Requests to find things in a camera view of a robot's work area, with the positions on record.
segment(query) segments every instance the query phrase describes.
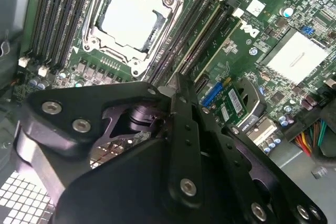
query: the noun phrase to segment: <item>red wire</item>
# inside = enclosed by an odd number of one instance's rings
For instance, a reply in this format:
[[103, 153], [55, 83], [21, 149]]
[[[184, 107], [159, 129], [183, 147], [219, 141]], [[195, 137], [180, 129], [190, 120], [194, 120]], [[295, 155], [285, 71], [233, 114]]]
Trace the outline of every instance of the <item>red wire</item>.
[[302, 147], [302, 150], [307, 154], [307, 156], [310, 157], [310, 152], [309, 152], [309, 150], [307, 149], [307, 147], [304, 145], [301, 136], [298, 135], [298, 136], [297, 136], [297, 139], [298, 139], [298, 141], [299, 141], [299, 143], [300, 143], [300, 145], [301, 145], [301, 147]]

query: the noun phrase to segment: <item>cpu socket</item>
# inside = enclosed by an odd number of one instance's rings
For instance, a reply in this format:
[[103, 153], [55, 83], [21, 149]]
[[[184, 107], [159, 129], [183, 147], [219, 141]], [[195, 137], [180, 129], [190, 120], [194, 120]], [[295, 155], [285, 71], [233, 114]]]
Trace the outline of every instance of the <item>cpu socket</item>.
[[99, 50], [139, 77], [182, 12], [184, 0], [91, 0], [82, 29], [84, 51]]

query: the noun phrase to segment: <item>motherboard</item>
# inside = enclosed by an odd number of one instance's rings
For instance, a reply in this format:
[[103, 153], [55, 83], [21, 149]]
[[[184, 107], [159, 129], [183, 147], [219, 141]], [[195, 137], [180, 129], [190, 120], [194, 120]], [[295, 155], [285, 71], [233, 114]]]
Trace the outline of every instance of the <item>motherboard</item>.
[[336, 0], [29, 0], [13, 97], [179, 72], [269, 152], [335, 96]]

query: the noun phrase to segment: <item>yellow wire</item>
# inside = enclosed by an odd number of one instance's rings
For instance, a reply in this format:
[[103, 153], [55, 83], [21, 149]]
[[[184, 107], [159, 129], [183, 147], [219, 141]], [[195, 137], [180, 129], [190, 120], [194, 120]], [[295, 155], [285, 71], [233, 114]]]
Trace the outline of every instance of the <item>yellow wire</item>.
[[309, 150], [309, 152], [311, 152], [311, 148], [309, 147], [309, 145], [307, 144], [306, 142], [306, 137], [305, 137], [305, 134], [302, 132], [301, 133], [301, 136], [302, 136], [302, 141], [303, 143], [305, 144], [305, 146], [307, 147], [307, 149]]

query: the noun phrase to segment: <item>heatsink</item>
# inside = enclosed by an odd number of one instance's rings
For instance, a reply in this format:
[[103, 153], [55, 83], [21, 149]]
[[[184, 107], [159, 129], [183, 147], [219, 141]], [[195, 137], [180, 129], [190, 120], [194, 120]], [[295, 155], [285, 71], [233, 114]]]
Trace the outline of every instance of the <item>heatsink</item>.
[[323, 48], [292, 28], [262, 62], [297, 85], [327, 56]]

